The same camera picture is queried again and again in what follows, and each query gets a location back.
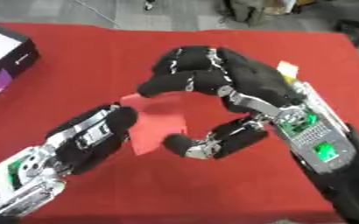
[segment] purple label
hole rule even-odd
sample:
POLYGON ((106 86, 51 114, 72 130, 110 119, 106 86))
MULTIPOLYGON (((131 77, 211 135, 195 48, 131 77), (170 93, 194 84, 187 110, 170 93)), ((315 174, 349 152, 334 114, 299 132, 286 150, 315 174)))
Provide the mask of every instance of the purple label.
POLYGON ((1 69, 0 71, 0 89, 8 86, 12 82, 12 77, 10 74, 5 70, 1 69))

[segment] yellow object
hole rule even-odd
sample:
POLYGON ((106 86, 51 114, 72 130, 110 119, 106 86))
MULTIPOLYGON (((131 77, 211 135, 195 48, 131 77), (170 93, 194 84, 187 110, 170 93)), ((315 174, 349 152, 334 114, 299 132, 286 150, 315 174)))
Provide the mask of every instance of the yellow object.
POLYGON ((292 83, 295 79, 297 79, 297 73, 299 68, 293 64, 290 64, 286 61, 280 61, 278 64, 278 71, 285 77, 285 80, 288 83, 292 83))

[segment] green circuit board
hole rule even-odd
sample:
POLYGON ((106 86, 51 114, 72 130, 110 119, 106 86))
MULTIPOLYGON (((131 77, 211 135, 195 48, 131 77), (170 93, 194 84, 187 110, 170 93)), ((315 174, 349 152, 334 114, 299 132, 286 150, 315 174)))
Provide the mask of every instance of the green circuit board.
POLYGON ((289 122, 283 122, 279 124, 279 128, 282 129, 289 137, 295 137, 302 131, 314 126, 319 121, 318 116, 313 112, 307 112, 306 117, 298 124, 290 124, 289 122))

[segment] robotic finger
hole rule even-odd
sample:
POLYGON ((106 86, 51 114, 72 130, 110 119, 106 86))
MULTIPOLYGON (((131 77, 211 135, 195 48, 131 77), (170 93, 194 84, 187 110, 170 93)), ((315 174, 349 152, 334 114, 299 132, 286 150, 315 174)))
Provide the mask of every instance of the robotic finger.
POLYGON ((181 134, 173 134, 165 139, 164 145, 181 157, 219 159, 255 144, 267 135, 261 123, 254 122, 250 117, 244 117, 217 126, 203 140, 193 140, 181 134))

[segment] box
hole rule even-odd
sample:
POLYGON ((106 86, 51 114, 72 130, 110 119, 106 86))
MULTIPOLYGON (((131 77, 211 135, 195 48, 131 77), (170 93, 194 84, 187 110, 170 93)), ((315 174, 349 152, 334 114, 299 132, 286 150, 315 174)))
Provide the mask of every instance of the box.
POLYGON ((30 38, 0 26, 0 92, 38 57, 30 38))

